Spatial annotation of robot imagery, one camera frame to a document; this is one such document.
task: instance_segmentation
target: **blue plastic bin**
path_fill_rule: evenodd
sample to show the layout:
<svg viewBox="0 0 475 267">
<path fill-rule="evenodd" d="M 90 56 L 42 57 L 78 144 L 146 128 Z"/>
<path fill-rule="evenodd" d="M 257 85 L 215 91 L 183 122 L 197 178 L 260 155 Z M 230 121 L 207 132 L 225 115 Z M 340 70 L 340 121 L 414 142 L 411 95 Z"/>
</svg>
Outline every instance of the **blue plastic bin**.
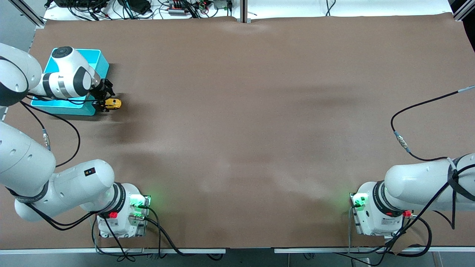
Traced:
<svg viewBox="0 0 475 267">
<path fill-rule="evenodd" d="M 87 60 L 89 65 L 93 67 L 96 72 L 99 74 L 101 79 L 105 79 L 107 76 L 107 71 L 109 70 L 109 63 L 103 56 L 102 52 L 97 49 L 76 49 L 84 58 Z M 48 63 L 46 64 L 46 68 L 44 73 L 48 72 L 57 72 L 59 71 L 58 65 L 53 60 L 51 55 L 49 56 Z M 86 99 L 94 99 L 91 95 L 87 94 L 83 97 L 76 97 L 71 98 L 71 100 L 86 100 Z M 95 109 L 92 106 L 91 102 L 84 102 L 80 105 L 73 104 L 68 101 L 64 100 L 51 100 L 51 101 L 41 101 L 41 100 L 32 100 L 31 105 L 35 106 L 39 109 L 44 111 L 53 113 L 53 114 L 67 114 L 67 115 L 85 115 L 85 116 L 92 116 L 95 114 Z"/>
</svg>

